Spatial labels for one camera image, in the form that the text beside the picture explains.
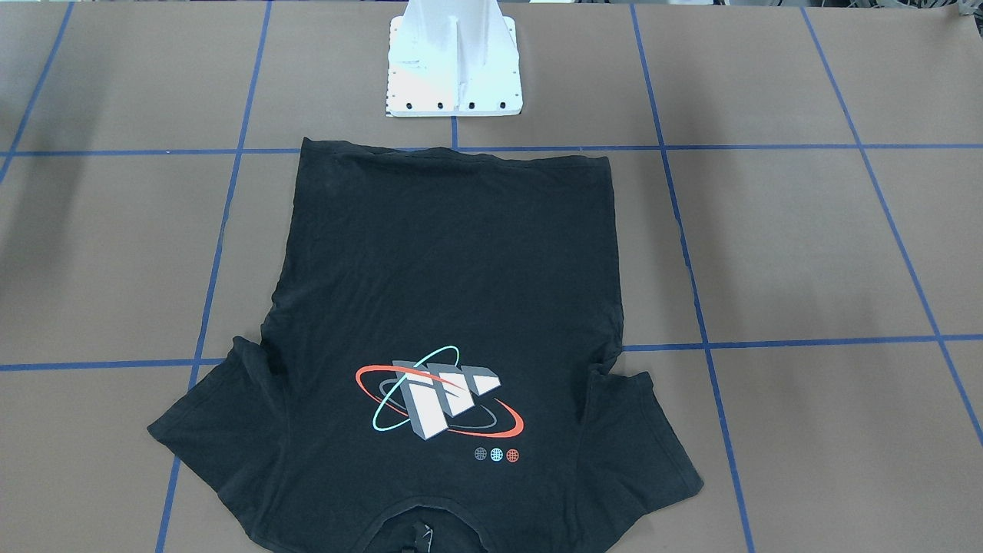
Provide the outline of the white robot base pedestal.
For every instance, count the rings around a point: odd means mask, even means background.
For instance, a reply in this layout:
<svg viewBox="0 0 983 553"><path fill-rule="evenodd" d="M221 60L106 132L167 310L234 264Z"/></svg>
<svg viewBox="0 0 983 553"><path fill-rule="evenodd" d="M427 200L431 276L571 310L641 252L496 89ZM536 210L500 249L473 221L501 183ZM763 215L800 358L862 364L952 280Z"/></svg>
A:
<svg viewBox="0 0 983 553"><path fill-rule="evenodd" d="M496 1L409 1L391 20L386 116L502 117L523 106L516 24Z"/></svg>

